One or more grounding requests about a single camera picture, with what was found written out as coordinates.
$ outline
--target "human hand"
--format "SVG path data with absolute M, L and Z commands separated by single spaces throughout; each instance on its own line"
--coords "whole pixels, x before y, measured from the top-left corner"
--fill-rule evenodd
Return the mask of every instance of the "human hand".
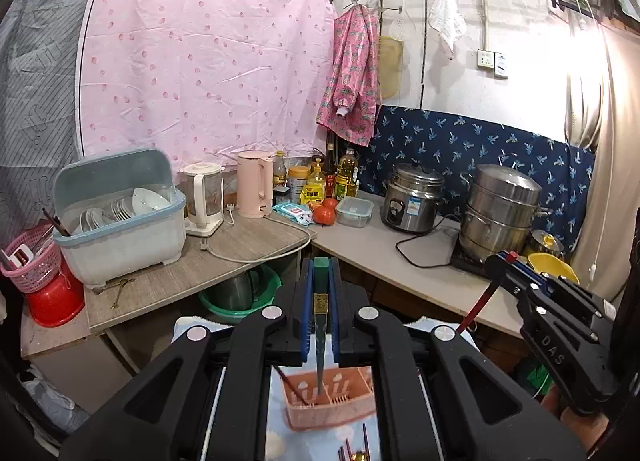
M 560 408 L 560 389 L 556 384 L 551 385 L 548 393 L 543 398 L 542 407 L 551 414 L 560 418 L 560 421 L 567 425 L 576 436 L 580 438 L 582 445 L 589 451 L 600 436 L 607 430 L 609 418 L 604 414 L 593 414 L 587 417 L 578 416 L 569 408 L 564 409 L 558 416 Z

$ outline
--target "blue cloth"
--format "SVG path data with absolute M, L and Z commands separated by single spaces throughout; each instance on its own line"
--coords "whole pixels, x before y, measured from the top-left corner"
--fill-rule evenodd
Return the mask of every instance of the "blue cloth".
M 595 160 L 589 151 L 493 122 L 391 106 L 382 107 L 369 147 L 356 151 L 360 188 L 372 194 L 386 194 L 393 164 L 422 164 L 443 174 L 442 215 L 464 212 L 468 187 L 460 173 L 501 160 L 538 182 L 541 205 L 554 210 L 536 218 L 534 228 L 555 235 L 568 251 L 575 248 Z

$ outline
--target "power cord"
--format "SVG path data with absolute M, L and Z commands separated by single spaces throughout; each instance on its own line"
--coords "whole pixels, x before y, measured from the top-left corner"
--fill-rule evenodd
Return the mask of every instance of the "power cord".
M 229 214 L 231 215 L 231 219 L 233 219 L 232 210 L 229 210 Z M 265 216 L 264 218 L 268 219 L 269 221 L 274 221 L 276 223 L 280 223 L 281 225 L 290 226 L 291 228 L 295 228 L 296 230 L 300 230 L 300 231 L 305 232 L 305 234 L 306 234 L 306 242 L 303 245 L 300 245 L 299 247 L 294 248 L 293 250 L 286 251 L 285 253 L 281 253 L 279 255 L 265 255 L 261 259 L 251 259 L 251 260 L 233 259 L 231 257 L 225 257 L 224 255 L 218 255 L 217 253 L 215 253 L 215 251 L 213 251 L 213 250 L 211 250 L 211 248 L 209 248 L 209 242 L 207 242 L 207 246 L 204 249 L 207 250 L 215 258 L 221 259 L 223 261 L 228 261 L 230 263 L 260 264 L 260 263 L 263 263 L 264 261 L 267 261 L 267 260 L 268 261 L 273 261 L 274 259 L 281 259 L 281 258 L 287 257 L 288 255 L 291 255 L 293 253 L 298 253 L 300 250 L 302 250 L 302 248 L 306 247 L 306 245 L 308 245 L 311 242 L 311 239 L 313 238 L 313 236 L 311 235 L 311 232 L 309 232 L 306 228 L 303 228 L 302 226 L 294 225 L 293 223 L 289 223 L 289 222 L 286 222 L 286 221 L 280 221 L 278 219 L 272 219 L 272 218 L 267 217 L 267 216 Z
M 548 379 L 549 379 L 549 373 L 546 374 L 545 381 L 542 382 L 542 385 L 540 385 L 536 393 L 533 395 L 533 399 L 536 399 L 538 395 L 542 392 L 542 389 L 545 386 L 545 383 Z
M 431 230 L 427 231 L 427 232 L 423 232 L 421 234 L 416 234 L 413 235 L 412 237 L 409 237 L 408 239 L 404 239 L 402 241 L 398 241 L 396 243 L 396 250 L 398 251 L 398 253 L 400 253 L 400 255 L 402 255 L 402 257 L 404 258 L 405 261 L 407 261 L 409 264 L 411 264 L 412 266 L 415 267 L 419 267 L 420 269 L 430 269 L 432 267 L 443 267 L 443 266 L 449 266 L 451 264 L 451 258 L 449 258 L 449 262 L 446 264 L 430 264 L 428 266 L 423 266 L 421 264 L 416 264 L 414 263 L 414 261 L 412 261 L 411 259 L 409 259 L 404 252 L 400 249 L 400 245 L 403 243 L 408 243 L 409 241 L 413 241 L 414 239 L 417 239 L 418 237 L 425 237 L 426 235 L 432 234 L 434 231 L 436 231 L 436 229 L 442 224 L 442 222 L 445 219 L 450 219 L 452 221 L 457 221 L 458 223 L 460 223 L 460 216 L 457 216 L 455 214 L 451 215 L 451 214 L 447 214 L 446 216 L 443 216 L 442 219 L 440 221 L 438 221 L 438 224 L 434 227 L 431 228 Z
M 235 209 L 235 208 L 236 208 L 236 205 L 234 205 L 233 203 L 229 203 L 229 204 L 226 206 L 226 211 L 227 211 L 227 212 L 229 212 L 229 217 L 231 218 L 231 222 L 229 222 L 229 221 L 227 221 L 227 220 L 225 219 L 225 211 L 224 211 L 224 210 L 222 211 L 222 220 L 223 220 L 226 224 L 228 224 L 228 225 L 230 225 L 230 226 L 233 226 L 233 225 L 235 225 L 235 224 L 236 224 L 236 221 L 234 220 L 234 209 Z

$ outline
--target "wooden countertop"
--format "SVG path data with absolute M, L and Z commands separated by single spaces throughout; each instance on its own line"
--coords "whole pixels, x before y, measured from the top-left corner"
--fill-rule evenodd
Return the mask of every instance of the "wooden countertop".
M 270 218 L 290 222 L 275 213 Z M 247 260 L 264 258 L 264 262 L 270 256 L 292 250 L 306 241 L 302 230 L 266 218 L 249 219 L 236 215 L 235 220 L 234 226 L 223 223 L 209 238 L 209 246 L 216 253 Z M 313 237 L 316 235 L 314 230 L 310 229 Z M 187 236 L 182 256 L 175 263 L 151 266 L 123 277 L 136 280 L 124 287 L 116 309 L 111 309 L 111 305 L 118 294 L 118 279 L 110 281 L 108 285 L 114 287 L 100 295 L 85 290 L 85 308 L 60 327 L 47 329 L 37 325 L 25 306 L 20 335 L 22 357 L 60 349 L 87 336 L 100 334 L 108 327 L 193 295 L 255 266 L 217 259 L 200 250 L 199 237 Z
M 53 352 L 80 342 L 91 335 L 86 307 L 66 324 L 46 328 L 39 326 L 31 318 L 29 307 L 25 301 L 22 307 L 20 324 L 20 355 L 29 359 L 44 352 Z
M 314 246 L 417 297 L 466 315 L 489 281 L 451 266 L 432 269 L 412 266 L 395 249 L 398 241 L 411 235 L 392 230 L 380 220 L 380 206 L 384 199 L 366 192 L 358 196 L 376 205 L 369 224 L 364 228 L 340 224 L 314 227 L 318 234 Z M 447 263 L 456 243 L 459 225 L 447 220 L 440 228 L 442 230 L 401 245 L 402 251 L 416 264 Z M 503 289 L 498 289 L 476 320 L 521 338 L 522 319 L 516 309 L 516 300 Z

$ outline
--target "yellow bowl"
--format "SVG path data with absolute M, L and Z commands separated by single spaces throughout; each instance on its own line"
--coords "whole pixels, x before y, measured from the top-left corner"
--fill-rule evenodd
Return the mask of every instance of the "yellow bowl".
M 536 273 L 548 273 L 555 277 L 564 275 L 570 281 L 580 284 L 580 280 L 577 275 L 575 275 L 573 268 L 567 263 L 563 263 L 557 257 L 549 255 L 548 253 L 532 253 L 527 259 Z

